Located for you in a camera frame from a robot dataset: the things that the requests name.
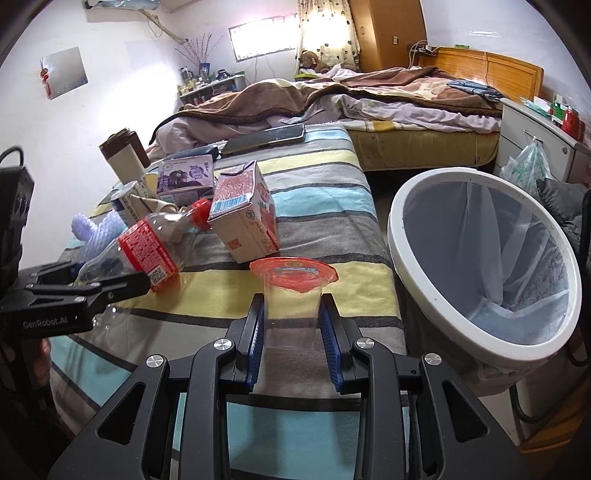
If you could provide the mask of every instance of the blue gripper pad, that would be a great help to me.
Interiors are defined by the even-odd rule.
[[[340,350],[336,341],[335,330],[330,321],[329,312],[322,302],[320,302],[318,317],[322,343],[324,344],[324,353],[326,354],[326,364],[329,367],[330,381],[335,385],[336,391],[340,392],[344,383],[340,363]]]
[[[255,331],[252,335],[251,347],[248,350],[248,373],[246,375],[246,386],[248,391],[252,392],[255,388],[256,381],[258,380],[258,371],[261,367],[262,347],[263,340],[265,338],[265,325],[264,325],[264,311],[263,306],[256,316],[257,323]]]

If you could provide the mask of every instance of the wooden headboard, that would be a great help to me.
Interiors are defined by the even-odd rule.
[[[435,65],[460,79],[484,83],[496,88],[512,100],[520,97],[533,100],[540,96],[544,69],[496,53],[465,48],[441,47],[435,57],[423,57],[421,67]]]

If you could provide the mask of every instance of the silver screw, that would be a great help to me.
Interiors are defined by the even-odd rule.
[[[441,363],[441,357],[436,353],[428,353],[425,355],[425,361],[429,365],[439,365]]]
[[[220,338],[219,340],[215,341],[213,347],[216,350],[228,350],[232,348],[232,341],[227,338]]]
[[[164,363],[164,357],[162,355],[152,355],[146,360],[146,365],[150,368],[158,368]]]
[[[361,337],[355,343],[357,343],[357,346],[359,348],[362,348],[363,350],[373,348],[373,346],[375,345],[375,342],[369,337]]]

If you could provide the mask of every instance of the clear plastic cup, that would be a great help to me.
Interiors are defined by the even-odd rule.
[[[263,258],[250,264],[265,284],[265,347],[312,349],[322,289],[336,270],[309,258]]]

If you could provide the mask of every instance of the polka dot curtain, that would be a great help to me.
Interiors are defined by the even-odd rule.
[[[300,18],[300,42],[295,51],[296,71],[304,50],[316,52],[330,66],[356,66],[359,41],[349,0],[296,0]]]

